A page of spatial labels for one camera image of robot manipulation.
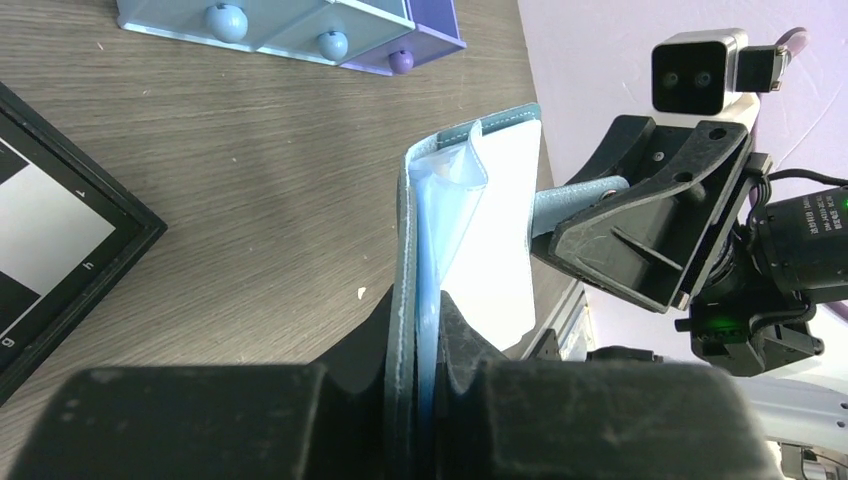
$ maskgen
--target white wall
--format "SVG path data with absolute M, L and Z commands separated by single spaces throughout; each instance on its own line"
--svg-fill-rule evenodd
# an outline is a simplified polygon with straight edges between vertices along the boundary
M 681 31 L 729 27 L 747 30 L 752 45 L 773 43 L 796 26 L 810 31 L 812 44 L 790 66 L 782 90 L 763 100 L 758 146 L 782 168 L 848 177 L 847 1 L 520 0 L 519 5 L 558 184 L 589 158 L 614 117 L 649 112 L 654 45 Z M 774 196 L 816 189 L 810 182 L 784 181 L 776 184 Z M 681 312 L 664 318 L 592 289 L 589 305 L 599 345 L 694 358 L 688 336 L 674 332 L 672 320 L 685 316 Z

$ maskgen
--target wooden surface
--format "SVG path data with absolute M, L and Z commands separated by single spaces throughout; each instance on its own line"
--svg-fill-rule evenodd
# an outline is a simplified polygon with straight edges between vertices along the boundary
M 365 318 L 406 148 L 535 101 L 516 2 L 457 9 L 466 52 L 384 78 L 125 32 L 114 0 L 4 0 L 0 80 L 170 230 L 0 409 L 0 474 L 77 369 L 309 361 Z M 561 278 L 534 268 L 544 317 Z

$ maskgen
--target black cable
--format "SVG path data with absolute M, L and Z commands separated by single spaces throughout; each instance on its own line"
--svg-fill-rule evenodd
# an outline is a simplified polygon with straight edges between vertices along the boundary
M 843 178 L 831 177 L 829 175 L 823 175 L 821 173 L 814 172 L 812 170 L 805 170 L 803 168 L 788 168 L 786 170 L 774 172 L 768 176 L 768 179 L 772 182 L 775 180 L 783 180 L 784 178 L 806 178 L 807 180 L 819 182 L 824 185 L 833 185 L 834 187 L 848 186 L 848 180 L 845 180 Z
M 756 316 L 751 323 L 751 336 L 753 337 L 766 328 L 775 325 L 791 325 L 812 320 L 816 316 L 816 304 L 811 302 L 804 294 L 801 294 L 801 301 L 804 302 L 805 309 L 800 314 L 792 316 L 792 314 L 787 315 L 786 312 L 774 312 Z
M 826 456 L 824 456 L 824 455 L 822 455 L 822 454 L 820 454 L 820 453 L 816 453 L 816 452 L 814 452 L 814 451 L 812 451 L 812 450 L 807 450 L 807 451 L 808 451 L 808 452 L 810 452 L 810 453 L 812 453 L 812 454 L 813 454 L 813 455 L 815 455 L 816 457 L 821 457 L 821 458 L 823 458 L 823 459 L 827 460 L 828 462 L 835 463 L 836 465 L 839 465 L 839 466 L 840 466 L 840 467 L 842 467 L 842 468 L 848 468 L 848 465 L 845 465 L 844 463 L 842 463 L 842 462 L 840 462 L 840 461 L 834 460 L 834 459 L 832 459 L 832 458 L 830 458 L 830 457 L 826 457 Z

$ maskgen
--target blue knob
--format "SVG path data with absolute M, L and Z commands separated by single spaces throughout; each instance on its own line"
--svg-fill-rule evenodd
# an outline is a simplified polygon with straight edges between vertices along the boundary
M 214 5 L 206 9 L 206 26 L 218 40 L 236 43 L 247 35 L 247 15 L 234 5 Z
M 327 32 L 318 36 L 318 50 L 321 56 L 331 62 L 338 62 L 347 55 L 347 35 L 342 32 Z

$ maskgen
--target purple knob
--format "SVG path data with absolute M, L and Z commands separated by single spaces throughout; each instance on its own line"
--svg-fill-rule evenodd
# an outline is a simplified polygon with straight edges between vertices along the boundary
M 412 52 L 408 50 L 401 50 L 389 55 L 389 67 L 397 75 L 409 73 L 414 66 L 415 59 L 412 57 Z

